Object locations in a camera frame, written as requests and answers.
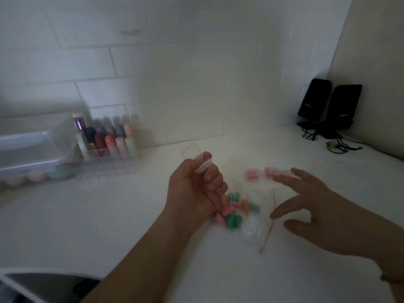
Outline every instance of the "clear plastic organizer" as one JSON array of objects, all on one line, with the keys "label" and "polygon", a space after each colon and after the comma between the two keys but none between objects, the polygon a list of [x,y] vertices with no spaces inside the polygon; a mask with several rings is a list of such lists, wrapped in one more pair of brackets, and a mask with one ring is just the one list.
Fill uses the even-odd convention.
[{"label": "clear plastic organizer", "polygon": [[136,158],[111,156],[108,149],[89,151],[84,159],[71,164],[76,180],[113,177],[136,173]]}]

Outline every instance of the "plastic container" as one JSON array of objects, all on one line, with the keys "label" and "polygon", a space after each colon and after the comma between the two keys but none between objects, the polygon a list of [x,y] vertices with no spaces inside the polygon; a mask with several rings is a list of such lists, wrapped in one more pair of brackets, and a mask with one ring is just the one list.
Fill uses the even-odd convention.
[{"label": "plastic container", "polygon": [[1,119],[0,179],[40,174],[70,162],[77,134],[71,114]]},{"label": "plastic container", "polygon": [[[201,158],[203,156],[201,149],[198,147],[196,143],[190,144],[188,147],[182,150],[181,154],[184,159],[196,159]],[[212,160],[210,158],[206,158],[205,162],[203,162],[202,165],[200,165],[199,168],[195,170],[195,172],[202,173],[206,169],[208,169],[212,164],[213,164]]]}]

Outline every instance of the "black speaker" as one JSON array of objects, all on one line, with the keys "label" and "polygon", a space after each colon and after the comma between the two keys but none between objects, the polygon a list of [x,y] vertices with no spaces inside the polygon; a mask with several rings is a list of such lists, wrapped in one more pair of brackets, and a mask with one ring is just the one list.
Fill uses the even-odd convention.
[{"label": "black speaker", "polygon": [[335,130],[351,128],[362,85],[340,85],[331,94],[324,124]]},{"label": "black speaker", "polygon": [[297,114],[310,122],[318,122],[331,90],[331,81],[313,79]]}]

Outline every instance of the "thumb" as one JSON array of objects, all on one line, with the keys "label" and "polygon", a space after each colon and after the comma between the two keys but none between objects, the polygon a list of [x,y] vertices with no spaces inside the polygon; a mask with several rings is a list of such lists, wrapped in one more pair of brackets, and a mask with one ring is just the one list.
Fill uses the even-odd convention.
[{"label": "thumb", "polygon": [[283,222],[283,226],[290,233],[303,237],[304,239],[313,242],[314,229],[312,223],[306,223],[295,219],[289,219]]},{"label": "thumb", "polygon": [[200,157],[195,159],[186,159],[184,160],[181,165],[178,166],[175,173],[180,178],[185,178],[189,176],[194,170],[197,170],[200,165],[204,163],[206,158]]}]

